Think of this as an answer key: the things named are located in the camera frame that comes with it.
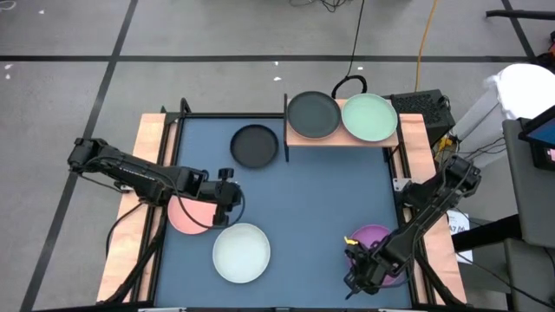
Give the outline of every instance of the yellow cable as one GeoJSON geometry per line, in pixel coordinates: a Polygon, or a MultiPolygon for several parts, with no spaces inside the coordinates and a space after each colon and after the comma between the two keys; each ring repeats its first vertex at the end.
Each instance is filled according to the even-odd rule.
{"type": "Polygon", "coordinates": [[[424,42],[426,42],[426,36],[428,36],[428,29],[430,28],[430,24],[432,23],[432,19],[434,18],[435,7],[437,6],[438,0],[434,0],[434,5],[432,6],[432,10],[430,11],[430,16],[428,17],[428,22],[426,23],[426,29],[424,29],[424,36],[422,36],[422,42],[420,43],[420,51],[418,52],[418,62],[416,63],[416,84],[415,84],[415,92],[418,91],[418,87],[420,85],[420,60],[422,58],[422,51],[424,50],[424,42]]]}

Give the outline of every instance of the concrete floor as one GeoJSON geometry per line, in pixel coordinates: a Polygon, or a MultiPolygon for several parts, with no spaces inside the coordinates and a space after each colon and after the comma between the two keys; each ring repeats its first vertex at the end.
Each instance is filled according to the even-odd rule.
{"type": "MultiPolygon", "coordinates": [[[[432,2],[366,1],[356,54],[380,56],[353,68],[368,79],[369,92],[412,91],[414,57],[402,56],[417,55],[432,2]]],[[[7,4],[0,2],[0,8],[7,4]]],[[[553,0],[511,4],[555,10],[553,0]]],[[[182,96],[196,112],[278,112],[283,93],[329,93],[349,63],[319,55],[350,54],[359,8],[359,1],[331,14],[320,3],[293,8],[287,0],[17,0],[12,10],[0,9],[2,311],[95,302],[119,196],[79,180],[68,205],[61,197],[64,188],[72,189],[66,158],[87,124],[94,137],[131,152],[140,115],[162,105],[177,110],[182,96]],[[115,49],[126,13],[131,23],[115,49]],[[126,60],[118,55],[222,57],[116,62],[126,60]],[[275,56],[250,62],[254,56],[225,55],[275,56]],[[293,62],[287,55],[309,56],[293,62]],[[51,228],[54,219],[63,220],[59,235],[51,228]]],[[[501,0],[440,0],[436,11],[424,54],[452,57],[422,65],[421,89],[448,95],[456,120],[484,92],[482,81],[514,59],[488,62],[481,56],[526,56],[509,19],[484,18],[495,9],[503,9],[501,0]]],[[[555,22],[520,24],[534,53],[543,53],[555,22]]],[[[339,95],[359,88],[347,84],[339,95]]],[[[486,168],[478,193],[460,208],[488,220],[514,214],[514,197],[502,195],[513,193],[508,170],[506,159],[486,168]]],[[[473,291],[467,289],[478,305],[499,305],[473,291]]]]}

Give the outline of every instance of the blue tabletop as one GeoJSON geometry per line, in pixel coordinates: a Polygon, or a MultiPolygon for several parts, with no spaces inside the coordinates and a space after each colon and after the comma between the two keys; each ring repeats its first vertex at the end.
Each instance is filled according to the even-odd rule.
{"type": "MultiPolygon", "coordinates": [[[[391,180],[382,149],[292,147],[285,162],[283,120],[187,119],[178,165],[234,167],[246,197],[243,223],[260,228],[271,244],[266,271],[253,282],[227,282],[214,269],[212,247],[220,231],[196,236],[170,224],[160,265],[157,307],[408,308],[408,286],[377,295],[349,293],[343,236],[366,224],[397,227],[391,180]],[[279,152],[263,169],[247,169],[230,153],[241,127],[261,124],[279,139],[279,152]]],[[[231,219],[238,212],[237,207],[231,219]]]]}

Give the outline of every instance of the metal bracket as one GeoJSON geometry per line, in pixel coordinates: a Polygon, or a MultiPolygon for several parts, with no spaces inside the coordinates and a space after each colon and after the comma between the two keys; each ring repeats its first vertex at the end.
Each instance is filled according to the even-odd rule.
{"type": "Polygon", "coordinates": [[[393,179],[393,189],[396,192],[401,192],[404,188],[405,185],[408,184],[408,182],[412,182],[413,180],[410,178],[394,178],[393,179]]]}

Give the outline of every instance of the light green plate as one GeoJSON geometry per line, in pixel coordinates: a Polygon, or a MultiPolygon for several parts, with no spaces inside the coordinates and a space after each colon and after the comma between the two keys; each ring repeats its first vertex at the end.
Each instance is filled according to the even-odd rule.
{"type": "Polygon", "coordinates": [[[345,128],[360,140],[385,140],[397,128],[397,112],[375,94],[358,94],[345,102],[341,112],[345,128]]]}

